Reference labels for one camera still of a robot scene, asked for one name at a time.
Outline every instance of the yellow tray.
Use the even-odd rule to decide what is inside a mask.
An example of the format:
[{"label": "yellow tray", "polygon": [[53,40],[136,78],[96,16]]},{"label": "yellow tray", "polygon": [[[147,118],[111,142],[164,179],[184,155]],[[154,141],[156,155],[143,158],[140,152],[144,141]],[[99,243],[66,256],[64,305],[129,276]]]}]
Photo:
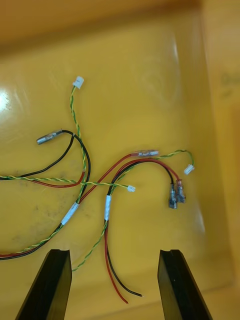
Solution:
[{"label": "yellow tray", "polygon": [[[92,159],[91,181],[135,150],[188,149],[195,158],[188,176],[187,155],[166,160],[182,177],[187,195],[177,210],[168,208],[169,180],[153,163],[124,178],[135,193],[113,194],[112,261],[121,280],[144,298],[121,290],[129,305],[119,299],[101,242],[73,274],[66,320],[163,319],[160,249],[183,252],[214,319],[239,318],[240,6],[233,0],[179,2],[6,4],[0,28],[2,175],[41,169],[64,151],[68,137],[40,146],[36,139],[60,128],[75,130],[69,97],[78,75],[85,82],[75,92],[75,110]],[[40,177],[77,180],[81,172],[76,144]],[[78,192],[78,187],[2,181],[1,252],[48,236]],[[107,187],[97,187],[36,253],[0,262],[2,319],[15,318],[51,248],[70,249],[72,265],[81,262],[102,231],[106,194]]]}]

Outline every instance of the plastic bin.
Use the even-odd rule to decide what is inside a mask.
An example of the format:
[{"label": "plastic bin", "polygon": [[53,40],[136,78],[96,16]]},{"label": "plastic bin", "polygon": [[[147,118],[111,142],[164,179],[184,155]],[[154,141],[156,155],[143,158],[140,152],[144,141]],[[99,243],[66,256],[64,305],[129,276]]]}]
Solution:
[{"label": "plastic bin", "polygon": [[[166,163],[179,172],[186,204],[168,208],[169,180],[153,163],[124,178],[135,193],[113,195],[109,250],[118,275],[144,298],[114,292],[103,243],[73,274],[66,320],[163,319],[157,282],[160,249],[180,249],[214,319],[240,312],[238,135],[240,116],[240,4],[236,1],[6,2],[0,31],[0,162],[2,175],[19,175],[55,160],[63,136],[35,140],[60,128],[74,130],[69,97],[75,93],[82,139],[96,181],[125,154],[188,149],[189,160]],[[77,180],[75,145],[40,177]],[[44,239],[59,224],[78,187],[46,188],[1,181],[1,252]],[[100,236],[107,189],[99,186],[43,248],[1,261],[0,313],[14,319],[51,248],[70,249],[77,265]]]}]

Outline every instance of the yellow plastic surface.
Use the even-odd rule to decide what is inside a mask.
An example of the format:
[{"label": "yellow plastic surface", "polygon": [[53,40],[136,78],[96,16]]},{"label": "yellow plastic surface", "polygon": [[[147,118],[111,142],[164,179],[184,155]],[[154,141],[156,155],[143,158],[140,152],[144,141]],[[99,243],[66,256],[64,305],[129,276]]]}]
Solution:
[{"label": "yellow plastic surface", "polygon": [[[43,36],[25,46],[11,44],[0,56],[1,174],[41,169],[62,154],[69,137],[40,146],[36,139],[60,128],[75,130],[69,97],[77,75],[85,79],[74,105],[91,157],[91,181],[135,150],[188,149],[195,158],[189,176],[183,173],[190,163],[186,154],[165,161],[182,177],[187,195],[177,210],[168,208],[169,178],[154,163],[141,164],[124,178],[135,193],[118,188],[113,194],[112,262],[122,281],[144,298],[121,289],[129,305],[119,299],[102,241],[73,274],[66,320],[163,319],[160,249],[183,252],[214,319],[239,318],[240,5],[220,2],[159,7],[79,26],[46,41]],[[39,176],[77,180],[81,157],[74,143],[60,164]],[[19,251],[48,236],[78,192],[78,187],[1,181],[0,251]],[[36,253],[0,262],[2,319],[15,318],[50,249],[70,249],[72,265],[81,262],[102,231],[106,194],[106,187],[97,187]]]}]

